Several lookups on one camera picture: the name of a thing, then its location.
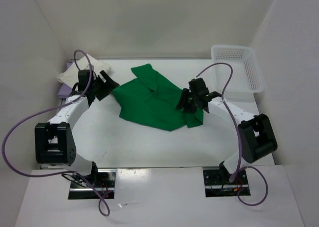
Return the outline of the green t shirt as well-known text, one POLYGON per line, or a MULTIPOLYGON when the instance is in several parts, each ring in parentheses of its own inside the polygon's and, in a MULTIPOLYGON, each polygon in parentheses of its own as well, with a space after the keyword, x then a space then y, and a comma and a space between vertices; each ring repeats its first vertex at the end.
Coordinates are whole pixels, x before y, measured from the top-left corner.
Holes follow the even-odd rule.
POLYGON ((119 117, 136 124, 173 131, 194 128, 204 122, 203 111, 194 114, 177 110, 182 89, 150 64, 133 67, 135 79, 115 88, 112 95, 121 107, 119 117))

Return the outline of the purple t shirt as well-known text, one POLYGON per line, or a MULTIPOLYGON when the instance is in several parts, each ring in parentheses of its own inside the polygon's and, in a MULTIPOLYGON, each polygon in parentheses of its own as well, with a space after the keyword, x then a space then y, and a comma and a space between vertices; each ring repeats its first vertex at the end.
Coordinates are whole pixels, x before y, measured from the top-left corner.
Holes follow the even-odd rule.
POLYGON ((73 85, 77 82, 77 69, 72 62, 66 64, 66 70, 57 77, 62 86, 58 92, 60 99, 65 99, 72 91, 73 85))

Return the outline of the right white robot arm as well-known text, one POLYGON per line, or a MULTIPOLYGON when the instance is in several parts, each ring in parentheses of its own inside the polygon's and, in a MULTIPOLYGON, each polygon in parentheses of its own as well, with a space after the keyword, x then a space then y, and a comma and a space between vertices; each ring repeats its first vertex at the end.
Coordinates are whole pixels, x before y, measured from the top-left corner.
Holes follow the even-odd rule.
POLYGON ((201 109, 235 127, 238 151, 219 165, 219 178, 225 184, 235 181, 242 169, 278 148, 267 115, 254 115, 222 98, 220 93, 210 92, 202 78, 191 80, 189 88, 182 90, 176 109, 191 114, 201 109))

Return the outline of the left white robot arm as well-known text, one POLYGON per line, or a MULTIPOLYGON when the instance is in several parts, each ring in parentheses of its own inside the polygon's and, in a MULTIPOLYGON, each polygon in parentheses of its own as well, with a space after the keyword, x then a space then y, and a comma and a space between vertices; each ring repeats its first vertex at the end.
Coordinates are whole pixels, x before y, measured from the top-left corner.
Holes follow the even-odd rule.
POLYGON ((46 123, 35 126, 35 157, 39 164, 63 166, 82 175, 82 182, 94 187, 100 181, 95 162, 86 160, 77 153, 72 130, 79 118, 94 100, 103 100, 119 87, 104 70, 99 73, 80 70, 78 82, 65 101, 66 106, 46 123))

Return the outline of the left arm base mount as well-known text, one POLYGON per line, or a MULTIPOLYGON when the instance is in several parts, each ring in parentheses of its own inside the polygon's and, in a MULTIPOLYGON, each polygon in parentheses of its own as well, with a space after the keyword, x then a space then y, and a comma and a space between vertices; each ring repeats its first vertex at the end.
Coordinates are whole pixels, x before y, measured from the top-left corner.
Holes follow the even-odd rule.
MULTIPOLYGON (((99 197, 79 176, 75 174, 62 174, 64 179, 70 182, 69 200, 88 200, 98 199, 99 197)), ((116 169, 99 169, 97 180, 92 181, 91 178, 86 179, 92 184, 96 191, 104 197, 104 199, 114 199, 116 169)))

